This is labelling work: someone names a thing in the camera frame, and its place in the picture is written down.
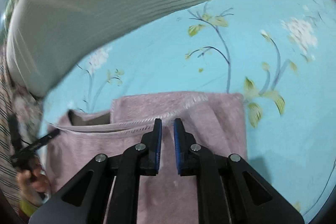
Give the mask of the person's left hand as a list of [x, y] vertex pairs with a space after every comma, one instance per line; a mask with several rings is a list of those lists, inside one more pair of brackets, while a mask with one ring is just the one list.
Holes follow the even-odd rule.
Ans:
[[45, 171], [42, 168], [38, 157], [30, 160], [31, 170], [19, 170], [17, 172], [17, 183], [20, 188], [21, 197], [36, 207], [42, 206], [44, 199], [51, 195], [51, 186]]

